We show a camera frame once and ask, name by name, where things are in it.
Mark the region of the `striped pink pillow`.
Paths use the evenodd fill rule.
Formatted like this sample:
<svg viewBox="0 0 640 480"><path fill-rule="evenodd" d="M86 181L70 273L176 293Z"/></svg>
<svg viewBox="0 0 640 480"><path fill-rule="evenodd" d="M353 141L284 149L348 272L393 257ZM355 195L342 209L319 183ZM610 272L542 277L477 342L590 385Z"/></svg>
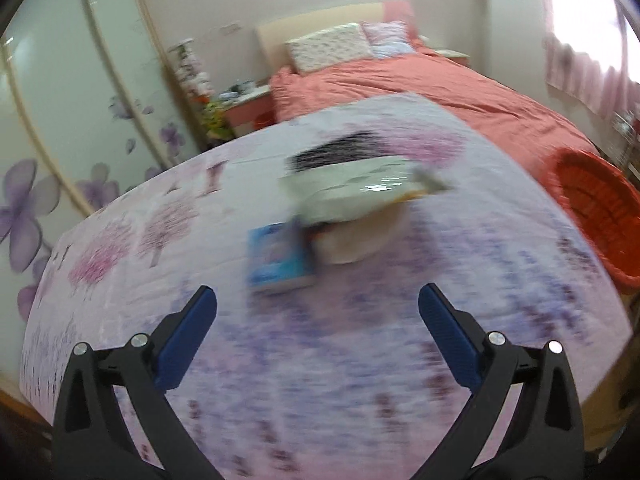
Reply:
<svg viewBox="0 0 640 480"><path fill-rule="evenodd" d="M379 60L416 52L404 21L363 22L361 27L373 56Z"/></svg>

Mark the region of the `pink curtain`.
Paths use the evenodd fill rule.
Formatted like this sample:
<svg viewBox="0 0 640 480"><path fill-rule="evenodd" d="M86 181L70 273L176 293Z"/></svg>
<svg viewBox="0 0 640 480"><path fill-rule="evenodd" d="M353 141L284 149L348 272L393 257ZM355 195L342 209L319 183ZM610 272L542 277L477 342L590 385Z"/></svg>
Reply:
<svg viewBox="0 0 640 480"><path fill-rule="evenodd" d="M616 0L544 0L546 81L603 119L639 109L639 39Z"/></svg>

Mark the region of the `black polka dot hairbrush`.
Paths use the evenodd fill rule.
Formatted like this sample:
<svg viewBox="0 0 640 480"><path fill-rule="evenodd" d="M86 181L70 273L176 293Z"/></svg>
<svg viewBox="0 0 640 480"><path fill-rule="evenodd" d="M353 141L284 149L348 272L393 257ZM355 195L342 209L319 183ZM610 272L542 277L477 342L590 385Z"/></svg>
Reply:
<svg viewBox="0 0 640 480"><path fill-rule="evenodd" d="M286 164L293 172L323 166L344 164L355 160L386 156L380 137L372 131L357 131L302 151L290 157Z"/></svg>

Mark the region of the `red paper cup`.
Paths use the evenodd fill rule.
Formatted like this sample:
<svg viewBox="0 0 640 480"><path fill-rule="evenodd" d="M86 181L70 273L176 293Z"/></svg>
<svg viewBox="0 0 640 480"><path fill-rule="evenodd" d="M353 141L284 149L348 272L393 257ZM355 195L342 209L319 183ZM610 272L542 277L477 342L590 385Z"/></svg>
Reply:
<svg viewBox="0 0 640 480"><path fill-rule="evenodd" d="M398 203L356 220L328 224L311 237L311 247L324 264L349 264L380 252L408 226L410 207Z"/></svg>

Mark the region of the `bed with coral duvet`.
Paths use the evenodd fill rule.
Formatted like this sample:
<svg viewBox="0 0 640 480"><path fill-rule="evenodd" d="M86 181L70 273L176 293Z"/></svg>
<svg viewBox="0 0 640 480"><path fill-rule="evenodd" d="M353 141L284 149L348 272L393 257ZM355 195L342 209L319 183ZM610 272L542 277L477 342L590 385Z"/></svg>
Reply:
<svg viewBox="0 0 640 480"><path fill-rule="evenodd" d="M301 75L284 66L270 78L278 122L374 96L412 92L442 106L498 145L538 179L562 148L597 154L567 118L435 51L362 58Z"/></svg>

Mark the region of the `floral pink purple tablecloth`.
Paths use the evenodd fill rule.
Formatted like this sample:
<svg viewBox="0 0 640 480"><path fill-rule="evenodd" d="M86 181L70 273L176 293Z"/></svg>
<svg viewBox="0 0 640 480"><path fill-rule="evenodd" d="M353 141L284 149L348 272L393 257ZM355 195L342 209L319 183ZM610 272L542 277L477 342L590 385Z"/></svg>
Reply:
<svg viewBox="0 0 640 480"><path fill-rule="evenodd" d="M307 287L255 294L248 240L292 217L288 160L358 130L450 190L411 202L379 252L324 266ZM74 344L118 347L207 285L215 323L168 398L225 477L407 479L468 397L420 318L428 282L516 344L561 341L580 396L631 335L599 259L538 182L442 107L395 94L216 148L65 233L29 315L20 387L51 418Z"/></svg>

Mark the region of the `nightstand right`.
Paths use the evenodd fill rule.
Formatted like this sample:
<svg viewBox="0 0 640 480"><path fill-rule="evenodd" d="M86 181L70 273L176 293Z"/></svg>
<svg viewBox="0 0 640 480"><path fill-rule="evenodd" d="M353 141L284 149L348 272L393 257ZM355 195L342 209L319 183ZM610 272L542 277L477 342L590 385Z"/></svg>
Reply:
<svg viewBox="0 0 640 480"><path fill-rule="evenodd" d="M471 66L470 56L468 54L451 49L436 49L435 53L462 66Z"/></svg>

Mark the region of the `pink nightstand left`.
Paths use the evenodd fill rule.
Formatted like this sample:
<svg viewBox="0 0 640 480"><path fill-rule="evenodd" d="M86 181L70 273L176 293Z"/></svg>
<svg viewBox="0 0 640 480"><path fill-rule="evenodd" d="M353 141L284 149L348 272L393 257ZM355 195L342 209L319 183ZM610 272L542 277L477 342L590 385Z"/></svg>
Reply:
<svg viewBox="0 0 640 480"><path fill-rule="evenodd" d="M224 119L235 138L270 125L273 120L273 98L270 85L262 84L249 92L228 90L219 96Z"/></svg>

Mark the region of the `cream pink headboard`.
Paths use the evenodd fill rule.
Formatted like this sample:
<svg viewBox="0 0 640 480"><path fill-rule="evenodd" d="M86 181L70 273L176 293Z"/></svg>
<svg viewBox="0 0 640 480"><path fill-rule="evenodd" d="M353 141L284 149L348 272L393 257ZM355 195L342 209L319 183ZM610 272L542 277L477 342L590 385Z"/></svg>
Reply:
<svg viewBox="0 0 640 480"><path fill-rule="evenodd" d="M403 21L408 27L410 39L419 37L413 8L406 0L332 6L258 25L256 34L262 54L270 70L275 73L281 67L292 64L285 45L288 40L347 23L392 21Z"/></svg>

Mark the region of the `red laundry basket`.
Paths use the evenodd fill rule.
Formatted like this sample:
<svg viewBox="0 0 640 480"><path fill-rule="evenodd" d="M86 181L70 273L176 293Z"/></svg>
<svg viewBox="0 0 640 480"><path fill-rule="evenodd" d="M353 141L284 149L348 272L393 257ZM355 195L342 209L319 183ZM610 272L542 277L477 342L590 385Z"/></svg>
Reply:
<svg viewBox="0 0 640 480"><path fill-rule="evenodd" d="M639 192L600 156L563 148L541 183L582 231L619 292L639 290Z"/></svg>

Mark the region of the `floral white pillow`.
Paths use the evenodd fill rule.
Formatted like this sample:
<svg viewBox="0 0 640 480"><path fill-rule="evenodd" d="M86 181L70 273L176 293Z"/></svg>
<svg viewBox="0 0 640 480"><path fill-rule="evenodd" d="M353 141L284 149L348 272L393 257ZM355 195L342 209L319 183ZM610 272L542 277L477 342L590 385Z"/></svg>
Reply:
<svg viewBox="0 0 640 480"><path fill-rule="evenodd" d="M348 23L288 40L285 44L297 73L307 75L341 63L373 58L359 23Z"/></svg>

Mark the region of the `floral sliding wardrobe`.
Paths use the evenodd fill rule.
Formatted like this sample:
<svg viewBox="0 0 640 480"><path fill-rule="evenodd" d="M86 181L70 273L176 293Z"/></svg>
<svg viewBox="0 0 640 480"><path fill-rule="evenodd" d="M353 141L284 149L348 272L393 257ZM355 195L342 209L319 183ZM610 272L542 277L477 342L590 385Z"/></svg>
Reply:
<svg viewBox="0 0 640 480"><path fill-rule="evenodd" d="M63 232L201 139L143 0L23 0L1 36L1 300L25 321Z"/></svg>

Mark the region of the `silver snack bag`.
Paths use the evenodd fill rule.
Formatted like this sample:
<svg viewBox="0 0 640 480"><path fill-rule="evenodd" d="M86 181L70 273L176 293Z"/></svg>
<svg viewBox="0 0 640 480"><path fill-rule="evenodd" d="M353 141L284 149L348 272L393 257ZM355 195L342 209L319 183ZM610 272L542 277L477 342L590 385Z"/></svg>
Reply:
<svg viewBox="0 0 640 480"><path fill-rule="evenodd" d="M293 172L281 179L305 226L358 220L387 206L450 190L420 162L384 156Z"/></svg>

